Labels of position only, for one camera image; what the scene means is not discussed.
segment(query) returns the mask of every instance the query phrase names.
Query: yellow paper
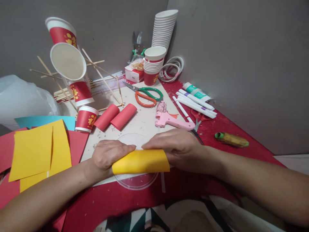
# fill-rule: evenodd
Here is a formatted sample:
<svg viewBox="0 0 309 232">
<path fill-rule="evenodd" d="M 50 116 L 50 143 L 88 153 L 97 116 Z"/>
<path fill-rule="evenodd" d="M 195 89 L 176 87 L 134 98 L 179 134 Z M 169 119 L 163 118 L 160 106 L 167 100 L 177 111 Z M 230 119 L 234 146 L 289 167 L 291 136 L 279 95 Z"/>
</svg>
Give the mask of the yellow paper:
<svg viewBox="0 0 309 232">
<path fill-rule="evenodd" d="M 52 125 L 17 131 L 9 182 L 46 172 L 51 167 Z"/>
<path fill-rule="evenodd" d="M 20 180 L 20 192 L 25 191 L 27 188 L 39 183 L 40 181 L 47 178 L 47 172 L 42 172 L 34 176 L 26 177 Z"/>
<path fill-rule="evenodd" d="M 52 122 L 48 125 L 53 127 L 51 168 L 48 176 L 52 176 L 67 168 L 72 167 L 71 153 L 67 133 L 63 120 Z M 20 180 L 20 192 L 47 178 L 47 172 L 30 176 Z"/>
<path fill-rule="evenodd" d="M 53 126 L 53 146 L 49 176 L 72 167 L 70 146 L 63 120 L 51 124 Z"/>
<path fill-rule="evenodd" d="M 169 172 L 170 165 L 163 150 L 135 150 L 116 161 L 112 169 L 115 175 Z"/>
</svg>

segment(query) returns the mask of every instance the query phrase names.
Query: orange scissors handle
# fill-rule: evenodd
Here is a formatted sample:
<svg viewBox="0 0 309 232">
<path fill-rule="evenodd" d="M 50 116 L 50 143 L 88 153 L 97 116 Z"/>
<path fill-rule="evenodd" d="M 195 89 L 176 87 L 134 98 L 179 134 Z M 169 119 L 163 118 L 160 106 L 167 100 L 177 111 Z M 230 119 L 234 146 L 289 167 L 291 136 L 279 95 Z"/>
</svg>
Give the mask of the orange scissors handle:
<svg viewBox="0 0 309 232">
<path fill-rule="evenodd" d="M 140 96 L 141 98 L 145 98 L 145 99 L 147 99 L 147 100 L 149 100 L 149 101 L 152 101 L 153 104 L 147 105 L 147 104 L 142 103 L 142 102 L 138 99 L 138 96 Z M 148 97 L 147 95 L 144 95 L 144 94 L 140 93 L 139 91 L 136 91 L 136 92 L 135 92 L 135 99 L 136 99 L 136 101 L 137 101 L 137 103 L 138 103 L 139 105 L 141 105 L 141 106 L 143 106 L 143 107 L 146 107 L 146 108 L 154 107 L 154 106 L 157 104 L 157 101 L 156 101 L 155 99 L 153 99 L 153 98 L 151 98 L 151 97 Z"/>
</svg>

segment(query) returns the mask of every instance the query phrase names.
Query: white wire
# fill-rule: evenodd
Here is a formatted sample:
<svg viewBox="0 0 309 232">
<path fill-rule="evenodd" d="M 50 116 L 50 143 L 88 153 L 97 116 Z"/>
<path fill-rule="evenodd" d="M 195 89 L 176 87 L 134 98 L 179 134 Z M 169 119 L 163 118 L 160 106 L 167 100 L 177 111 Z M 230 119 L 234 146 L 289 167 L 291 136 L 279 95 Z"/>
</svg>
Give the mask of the white wire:
<svg viewBox="0 0 309 232">
<path fill-rule="evenodd" d="M 179 56 L 174 56 L 170 58 L 165 65 L 163 65 L 162 69 L 159 72 L 160 80 L 164 82 L 172 82 L 176 80 L 179 74 L 183 71 L 184 62 L 183 59 Z M 167 74 L 167 70 L 171 67 L 175 67 L 177 69 L 177 73 L 175 76 L 169 76 Z"/>
</svg>

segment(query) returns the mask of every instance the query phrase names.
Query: white plastic bag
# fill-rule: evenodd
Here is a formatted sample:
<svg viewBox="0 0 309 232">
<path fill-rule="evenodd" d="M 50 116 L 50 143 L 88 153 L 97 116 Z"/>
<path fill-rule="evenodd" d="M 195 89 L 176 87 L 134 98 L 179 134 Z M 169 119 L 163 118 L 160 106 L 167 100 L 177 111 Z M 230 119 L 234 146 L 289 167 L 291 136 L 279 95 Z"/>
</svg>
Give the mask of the white plastic bag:
<svg viewBox="0 0 309 232">
<path fill-rule="evenodd" d="M 48 91 L 16 75 L 0 78 L 0 124 L 16 130 L 19 126 L 14 118 L 44 115 L 61 115 L 59 104 Z"/>
</svg>

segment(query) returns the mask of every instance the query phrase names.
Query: glue gun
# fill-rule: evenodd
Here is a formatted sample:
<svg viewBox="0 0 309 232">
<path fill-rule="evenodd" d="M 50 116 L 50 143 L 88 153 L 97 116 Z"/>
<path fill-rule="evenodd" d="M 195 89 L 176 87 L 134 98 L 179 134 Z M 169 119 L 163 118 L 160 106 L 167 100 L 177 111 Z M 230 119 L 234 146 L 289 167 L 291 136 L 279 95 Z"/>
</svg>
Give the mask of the glue gun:
<svg viewBox="0 0 309 232">
<path fill-rule="evenodd" d="M 182 128 L 187 131 L 191 131 L 194 129 L 195 124 L 193 122 L 184 122 L 177 120 L 178 114 L 169 114 L 166 110 L 166 103 L 164 101 L 160 101 L 157 106 L 157 113 L 155 117 L 158 119 L 154 122 L 156 127 L 165 127 L 166 124 L 170 124 L 177 128 Z"/>
</svg>

